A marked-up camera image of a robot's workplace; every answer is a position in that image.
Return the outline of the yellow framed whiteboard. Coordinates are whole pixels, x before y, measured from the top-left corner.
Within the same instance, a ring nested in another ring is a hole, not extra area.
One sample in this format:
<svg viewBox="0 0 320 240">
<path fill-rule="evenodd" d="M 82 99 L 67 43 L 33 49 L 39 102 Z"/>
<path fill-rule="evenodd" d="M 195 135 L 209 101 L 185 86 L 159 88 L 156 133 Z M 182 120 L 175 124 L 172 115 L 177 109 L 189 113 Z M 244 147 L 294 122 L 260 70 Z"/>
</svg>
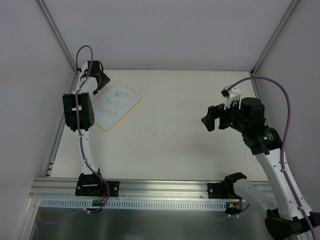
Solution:
<svg viewBox="0 0 320 240">
<path fill-rule="evenodd" d="M 92 103 L 95 124 L 109 131 L 141 100 L 142 96 L 131 87 L 115 82 Z"/>
</svg>

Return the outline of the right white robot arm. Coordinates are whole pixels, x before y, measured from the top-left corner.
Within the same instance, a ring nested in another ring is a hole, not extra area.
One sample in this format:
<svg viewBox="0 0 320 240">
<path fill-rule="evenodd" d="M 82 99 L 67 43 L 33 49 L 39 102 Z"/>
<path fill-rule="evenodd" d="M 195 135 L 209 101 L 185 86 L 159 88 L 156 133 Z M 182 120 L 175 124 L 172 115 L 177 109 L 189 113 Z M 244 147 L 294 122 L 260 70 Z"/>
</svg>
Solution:
<svg viewBox="0 0 320 240">
<path fill-rule="evenodd" d="M 275 199 L 255 187 L 241 172 L 227 175 L 215 187 L 207 185 L 209 198 L 246 200 L 260 211 L 265 227 L 274 240 L 285 240 L 320 225 L 320 214 L 306 203 L 293 179 L 286 157 L 281 154 L 283 142 L 278 132 L 265 124 L 265 107 L 254 97 L 208 107 L 201 119 L 209 132 L 219 119 L 220 130 L 232 128 L 241 133 L 244 144 L 262 166 Z"/>
</svg>

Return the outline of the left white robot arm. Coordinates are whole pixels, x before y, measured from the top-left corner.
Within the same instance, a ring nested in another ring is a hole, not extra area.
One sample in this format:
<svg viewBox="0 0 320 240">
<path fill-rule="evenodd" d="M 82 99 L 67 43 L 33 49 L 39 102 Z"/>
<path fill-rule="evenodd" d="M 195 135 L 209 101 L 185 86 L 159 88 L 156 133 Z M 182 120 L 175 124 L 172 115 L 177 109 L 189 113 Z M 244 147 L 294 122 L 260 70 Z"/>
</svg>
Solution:
<svg viewBox="0 0 320 240">
<path fill-rule="evenodd" d="M 111 79 L 104 73 L 102 63 L 93 60 L 82 65 L 79 80 L 79 86 L 62 97 L 64 119 L 78 145 L 81 174 L 97 175 L 100 173 L 100 166 L 90 132 L 95 124 L 92 98 L 104 89 Z"/>
</svg>

